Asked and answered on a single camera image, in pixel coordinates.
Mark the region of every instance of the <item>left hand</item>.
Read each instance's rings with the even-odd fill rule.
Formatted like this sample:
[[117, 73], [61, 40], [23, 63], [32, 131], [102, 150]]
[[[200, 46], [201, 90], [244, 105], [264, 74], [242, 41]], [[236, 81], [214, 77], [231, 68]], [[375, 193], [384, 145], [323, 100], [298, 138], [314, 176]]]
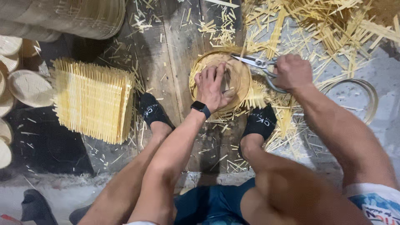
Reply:
[[216, 66], [208, 66], [197, 73], [194, 81], [197, 85], [197, 101], [204, 103], [211, 113], [224, 108], [232, 99], [231, 90], [221, 92], [221, 82], [224, 76], [226, 62]]

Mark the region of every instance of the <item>black sock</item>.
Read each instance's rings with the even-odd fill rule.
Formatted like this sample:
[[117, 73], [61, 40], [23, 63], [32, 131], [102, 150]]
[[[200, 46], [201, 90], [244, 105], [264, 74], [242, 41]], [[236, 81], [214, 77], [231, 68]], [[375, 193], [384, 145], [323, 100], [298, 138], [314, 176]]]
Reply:
[[156, 98], [150, 93], [144, 93], [140, 96], [140, 114], [143, 116], [144, 121], [150, 127], [150, 124], [154, 121], [160, 121], [168, 124], [171, 128], [173, 127], [167, 120], [164, 112], [162, 111], [161, 105], [158, 103]]
[[[253, 109], [247, 117], [246, 128], [244, 129], [242, 138], [248, 134], [260, 134], [264, 141], [272, 134], [276, 125], [276, 117], [271, 104], [267, 107]], [[239, 146], [239, 155], [242, 156], [242, 151]]]

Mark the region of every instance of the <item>stack of bamboo panels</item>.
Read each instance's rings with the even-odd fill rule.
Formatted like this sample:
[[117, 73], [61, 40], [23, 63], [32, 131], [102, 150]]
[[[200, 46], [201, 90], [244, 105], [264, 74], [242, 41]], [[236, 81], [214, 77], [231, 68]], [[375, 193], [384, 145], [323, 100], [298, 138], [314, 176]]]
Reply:
[[110, 144], [128, 139], [134, 75], [69, 59], [53, 62], [55, 112], [61, 125]]

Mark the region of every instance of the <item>black cloth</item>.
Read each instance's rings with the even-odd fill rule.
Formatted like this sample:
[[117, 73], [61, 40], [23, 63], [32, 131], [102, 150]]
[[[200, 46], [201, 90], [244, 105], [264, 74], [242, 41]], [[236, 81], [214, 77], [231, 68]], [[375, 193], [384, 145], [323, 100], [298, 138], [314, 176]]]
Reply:
[[57, 225], [47, 201], [35, 189], [24, 191], [21, 221], [33, 220], [37, 225]]

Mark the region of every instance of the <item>scissor blade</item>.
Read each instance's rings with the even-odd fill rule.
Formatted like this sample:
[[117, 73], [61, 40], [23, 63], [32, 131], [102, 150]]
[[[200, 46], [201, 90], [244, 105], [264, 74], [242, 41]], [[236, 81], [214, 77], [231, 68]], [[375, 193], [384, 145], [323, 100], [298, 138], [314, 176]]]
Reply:
[[242, 62], [244, 62], [244, 63], [247, 63], [247, 64], [249, 64], [249, 65], [259, 67], [259, 66], [256, 64], [256, 62], [255, 62], [254, 60], [250, 60], [250, 59], [246, 59], [246, 58], [241, 58], [241, 57], [235, 56], [235, 55], [233, 55], [233, 54], [232, 54], [231, 56], [234, 57], [234, 58], [236, 58], [236, 59], [238, 59], [238, 60], [240, 60], [240, 61], [242, 61]]

